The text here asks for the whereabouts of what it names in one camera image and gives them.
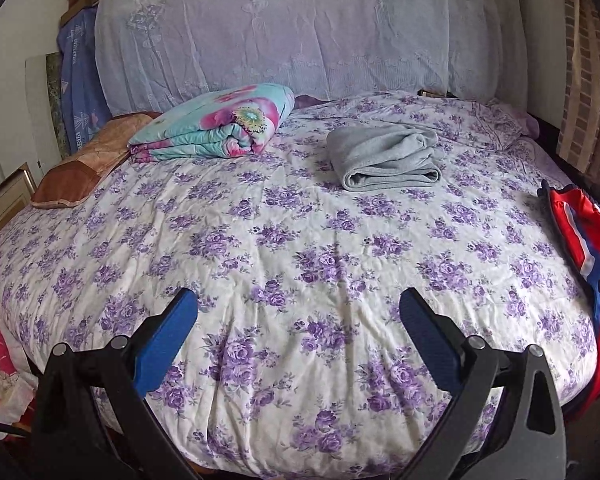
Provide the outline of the folded teal pink floral blanket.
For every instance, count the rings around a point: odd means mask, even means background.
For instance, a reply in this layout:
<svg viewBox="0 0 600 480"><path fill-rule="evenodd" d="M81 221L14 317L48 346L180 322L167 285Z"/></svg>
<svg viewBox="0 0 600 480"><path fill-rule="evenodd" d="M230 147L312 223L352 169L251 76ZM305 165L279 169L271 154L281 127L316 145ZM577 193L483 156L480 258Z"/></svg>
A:
<svg viewBox="0 0 600 480"><path fill-rule="evenodd" d="M294 109L294 94L281 84L196 96L171 108L129 140L137 162L260 154Z"/></svg>

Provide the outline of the white lace headboard cover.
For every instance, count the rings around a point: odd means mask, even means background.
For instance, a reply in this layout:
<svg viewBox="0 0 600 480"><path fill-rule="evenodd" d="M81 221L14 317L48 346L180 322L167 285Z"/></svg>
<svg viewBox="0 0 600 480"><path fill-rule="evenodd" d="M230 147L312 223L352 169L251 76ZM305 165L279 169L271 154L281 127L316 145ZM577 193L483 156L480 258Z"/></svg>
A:
<svg viewBox="0 0 600 480"><path fill-rule="evenodd" d="M527 103L520 0L99 0L95 38L117 115L260 82Z"/></svg>

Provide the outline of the brown orange pillow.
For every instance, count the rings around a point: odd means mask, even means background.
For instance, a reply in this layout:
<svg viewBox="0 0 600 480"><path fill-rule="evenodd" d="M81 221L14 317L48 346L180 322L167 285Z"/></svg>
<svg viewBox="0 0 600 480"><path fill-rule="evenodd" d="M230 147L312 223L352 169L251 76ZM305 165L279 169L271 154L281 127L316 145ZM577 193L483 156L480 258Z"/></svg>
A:
<svg viewBox="0 0 600 480"><path fill-rule="evenodd" d="M102 180L129 158L132 136L159 116L157 112L146 112L112 118L84 148L44 176L31 197L31 205L56 209L82 204Z"/></svg>

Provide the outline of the gold picture frame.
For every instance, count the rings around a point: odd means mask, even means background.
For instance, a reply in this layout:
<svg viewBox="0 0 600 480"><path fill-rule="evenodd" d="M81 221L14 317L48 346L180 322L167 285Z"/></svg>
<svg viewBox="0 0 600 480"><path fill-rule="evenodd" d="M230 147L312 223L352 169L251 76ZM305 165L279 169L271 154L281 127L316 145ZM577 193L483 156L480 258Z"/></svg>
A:
<svg viewBox="0 0 600 480"><path fill-rule="evenodd" d="M0 184L0 231L30 203L36 189L25 162Z"/></svg>

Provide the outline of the grey sweat pants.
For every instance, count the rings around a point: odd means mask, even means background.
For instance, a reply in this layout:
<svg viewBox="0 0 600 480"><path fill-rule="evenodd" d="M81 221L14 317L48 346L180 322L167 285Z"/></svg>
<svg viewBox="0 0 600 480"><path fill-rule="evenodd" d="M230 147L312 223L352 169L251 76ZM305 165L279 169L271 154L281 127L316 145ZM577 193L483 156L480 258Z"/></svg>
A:
<svg viewBox="0 0 600 480"><path fill-rule="evenodd" d="M429 188L439 182L438 135L413 125L356 126L332 130L326 148L348 192Z"/></svg>

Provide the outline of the purple floral bed quilt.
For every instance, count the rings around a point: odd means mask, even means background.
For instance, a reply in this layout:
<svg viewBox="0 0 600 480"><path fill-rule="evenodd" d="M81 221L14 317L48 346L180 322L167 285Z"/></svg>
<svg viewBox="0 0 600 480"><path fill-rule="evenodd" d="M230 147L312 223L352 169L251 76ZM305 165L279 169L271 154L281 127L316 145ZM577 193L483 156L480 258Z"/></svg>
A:
<svg viewBox="0 0 600 480"><path fill-rule="evenodd" d="M439 182L346 191L327 135L389 124L437 133ZM2 229L1 318L43 366L189 288L198 321L148 396L189 460L257 477L399 468L449 401L400 322L407 287L495 348L541 346L562 402L594 374L532 131L498 102L381 93L296 110L259 156L126 162L83 204Z"/></svg>

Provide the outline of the blue patterned fabric bag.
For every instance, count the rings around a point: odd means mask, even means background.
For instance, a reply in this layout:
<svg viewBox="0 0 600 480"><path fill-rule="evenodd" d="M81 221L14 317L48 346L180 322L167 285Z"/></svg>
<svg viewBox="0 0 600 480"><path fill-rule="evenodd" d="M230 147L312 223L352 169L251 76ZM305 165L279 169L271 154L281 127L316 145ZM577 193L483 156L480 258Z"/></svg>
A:
<svg viewBox="0 0 600 480"><path fill-rule="evenodd" d="M110 121L95 60L96 6L81 10L61 27L60 104L69 151L76 153Z"/></svg>

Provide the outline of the brown striped curtain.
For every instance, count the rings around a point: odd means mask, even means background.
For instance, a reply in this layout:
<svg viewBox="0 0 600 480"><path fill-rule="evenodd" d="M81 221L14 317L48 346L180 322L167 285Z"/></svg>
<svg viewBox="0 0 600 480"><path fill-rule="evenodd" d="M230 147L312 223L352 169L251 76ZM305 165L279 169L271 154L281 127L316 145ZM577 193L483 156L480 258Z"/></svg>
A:
<svg viewBox="0 0 600 480"><path fill-rule="evenodd" d="M564 0L567 81L557 155L600 185L600 11Z"/></svg>

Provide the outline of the red blue white garment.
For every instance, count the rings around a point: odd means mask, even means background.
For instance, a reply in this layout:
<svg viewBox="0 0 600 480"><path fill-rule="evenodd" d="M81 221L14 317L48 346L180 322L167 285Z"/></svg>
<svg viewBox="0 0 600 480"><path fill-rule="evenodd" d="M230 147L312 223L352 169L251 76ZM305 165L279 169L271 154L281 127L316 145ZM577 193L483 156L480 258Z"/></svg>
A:
<svg viewBox="0 0 600 480"><path fill-rule="evenodd" d="M566 407L568 417L578 419L600 397L600 202L573 184L555 188L547 180L541 181L538 197L550 232L576 274L590 308L597 350L595 372Z"/></svg>

